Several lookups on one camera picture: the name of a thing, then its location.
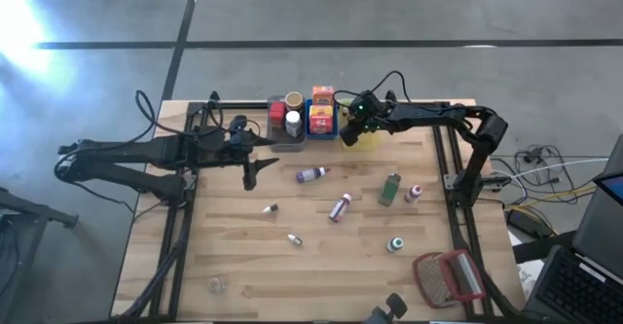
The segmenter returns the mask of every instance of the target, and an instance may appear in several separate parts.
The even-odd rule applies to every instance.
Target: orange box
[[[310,116],[328,115],[333,117],[333,106],[329,105],[312,105],[310,106]]]
[[[327,134],[333,131],[333,116],[312,115],[310,116],[310,133]]]
[[[313,105],[333,106],[333,87],[332,86],[313,86]]]

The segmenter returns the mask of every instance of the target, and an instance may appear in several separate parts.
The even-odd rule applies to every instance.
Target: purple bottle
[[[331,168],[324,168],[324,167],[306,169],[304,171],[297,172],[296,181],[299,183],[309,182],[316,178],[322,177],[323,175],[327,174],[327,172],[330,170]]]

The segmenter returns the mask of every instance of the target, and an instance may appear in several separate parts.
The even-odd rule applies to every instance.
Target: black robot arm
[[[478,119],[481,123],[472,131],[467,119]],[[497,149],[508,123],[484,106],[401,104],[392,91],[387,93],[385,101],[380,101],[372,91],[366,90],[348,107],[348,124],[340,129],[340,136],[350,146],[361,133],[386,130],[393,134],[414,126],[450,126],[472,146],[469,164],[458,175],[452,191],[456,207],[472,207],[483,187],[480,172]]]
[[[275,142],[245,129],[246,122],[246,117],[236,116],[227,129],[196,126],[194,134],[162,136],[141,143],[79,140],[58,149],[61,159],[55,167],[55,176],[68,183],[100,179],[121,184],[138,193],[151,192],[174,205],[184,202],[185,190],[192,182],[182,175],[155,176],[116,163],[149,163],[165,170],[242,165],[242,183],[249,191],[257,184],[259,170],[278,159],[249,160],[254,147]]]

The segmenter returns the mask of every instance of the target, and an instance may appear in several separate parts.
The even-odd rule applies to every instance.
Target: laptop
[[[524,312],[569,323],[623,323],[623,134],[572,241],[554,246]]]

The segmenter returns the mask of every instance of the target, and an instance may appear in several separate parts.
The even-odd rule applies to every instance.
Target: laptop keyboard
[[[601,281],[582,269],[579,259],[568,251],[558,252],[551,267],[536,294],[540,300],[573,322],[623,323],[619,284]]]

